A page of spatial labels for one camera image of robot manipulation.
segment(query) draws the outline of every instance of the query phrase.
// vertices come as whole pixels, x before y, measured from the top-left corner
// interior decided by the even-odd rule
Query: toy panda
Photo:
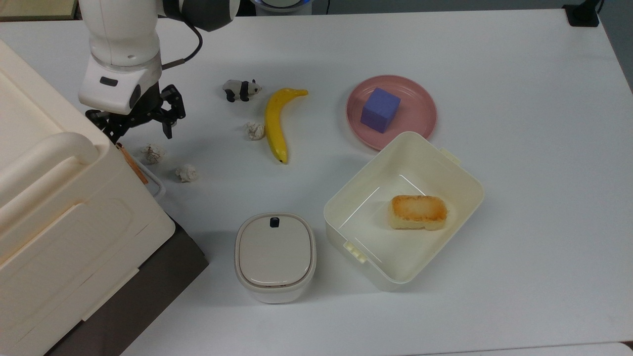
[[[249,95],[255,95],[261,91],[261,87],[253,82],[240,82],[239,80],[228,80],[222,86],[222,90],[227,93],[227,100],[233,103],[236,98],[241,101],[248,101]]]

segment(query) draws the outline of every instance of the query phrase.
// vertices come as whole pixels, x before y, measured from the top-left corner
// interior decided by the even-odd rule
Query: foam cube
[[[399,105],[399,97],[389,94],[381,88],[376,88],[369,95],[369,99],[363,106],[360,122],[380,133],[384,133],[391,120],[396,116]]]

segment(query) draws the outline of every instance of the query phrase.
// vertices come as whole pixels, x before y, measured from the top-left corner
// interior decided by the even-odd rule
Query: white plastic container
[[[287,303],[308,287],[317,266],[312,229],[290,213],[251,217],[235,239],[235,273],[264,303]]]
[[[175,230],[110,140],[0,41],[0,354],[43,355]]]
[[[437,231],[395,230],[387,208],[399,194],[442,198],[449,210]],[[381,290],[410,282],[439,253],[484,199],[481,183],[414,132],[404,132],[328,203],[327,237]]]

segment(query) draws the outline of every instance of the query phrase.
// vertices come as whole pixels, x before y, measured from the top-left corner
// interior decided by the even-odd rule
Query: banana
[[[281,129],[281,111],[284,105],[294,98],[304,95],[308,95],[308,91],[304,89],[279,89],[272,94],[266,105],[264,130],[266,131],[268,145],[275,158],[283,164],[288,164],[288,149],[285,145],[284,133]]]

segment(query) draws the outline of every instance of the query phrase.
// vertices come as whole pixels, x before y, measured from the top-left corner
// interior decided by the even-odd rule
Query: bread slice
[[[447,214],[444,201],[436,196],[398,195],[389,205],[389,225],[394,229],[439,230]]]

